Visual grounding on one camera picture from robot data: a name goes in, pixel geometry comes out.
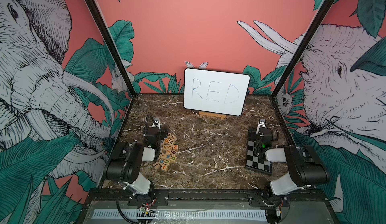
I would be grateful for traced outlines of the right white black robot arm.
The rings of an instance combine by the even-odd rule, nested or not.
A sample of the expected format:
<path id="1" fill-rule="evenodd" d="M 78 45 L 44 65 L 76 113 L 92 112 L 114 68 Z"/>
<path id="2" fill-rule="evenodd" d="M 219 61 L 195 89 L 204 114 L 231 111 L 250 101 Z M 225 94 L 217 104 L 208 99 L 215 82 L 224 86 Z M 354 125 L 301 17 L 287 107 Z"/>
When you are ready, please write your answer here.
<path id="1" fill-rule="evenodd" d="M 254 153 L 264 161 L 286 163 L 288 172 L 271 181 L 266 188 L 269 197 L 284 196 L 299 189 L 326 184 L 330 174 L 312 146 L 275 146 L 272 131 L 259 127 Z"/>

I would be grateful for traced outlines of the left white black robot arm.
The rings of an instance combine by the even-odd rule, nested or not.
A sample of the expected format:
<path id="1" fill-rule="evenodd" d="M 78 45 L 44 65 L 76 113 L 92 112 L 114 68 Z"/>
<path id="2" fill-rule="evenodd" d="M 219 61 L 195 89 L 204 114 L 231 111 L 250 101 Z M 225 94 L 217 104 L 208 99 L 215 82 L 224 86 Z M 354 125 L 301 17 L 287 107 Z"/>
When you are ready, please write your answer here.
<path id="1" fill-rule="evenodd" d="M 118 183 L 124 190 L 133 194 L 148 195 L 152 182 L 140 172 L 143 162 L 153 162 L 161 152 L 161 141 L 167 137 L 167 131 L 158 127 L 149 127 L 145 133 L 145 142 L 119 142 L 114 147 L 103 171 L 106 180 Z"/>

